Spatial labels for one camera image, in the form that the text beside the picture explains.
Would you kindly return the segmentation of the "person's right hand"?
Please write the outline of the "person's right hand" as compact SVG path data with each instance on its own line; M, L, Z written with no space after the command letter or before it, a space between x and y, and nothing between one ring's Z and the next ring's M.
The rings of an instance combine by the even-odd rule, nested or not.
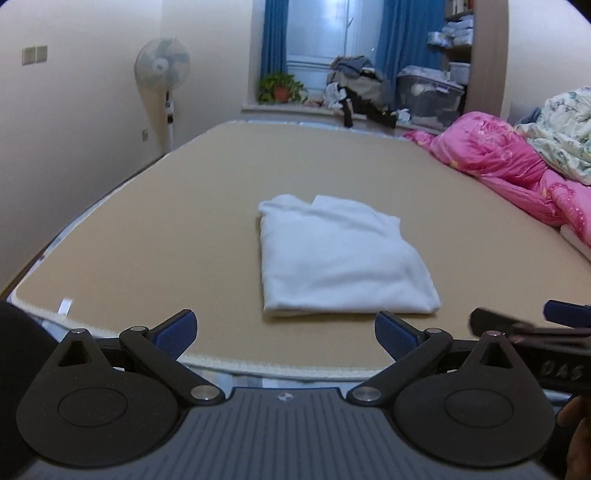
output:
M574 429L566 456L566 480L590 478L590 399L572 398L558 413L559 427Z

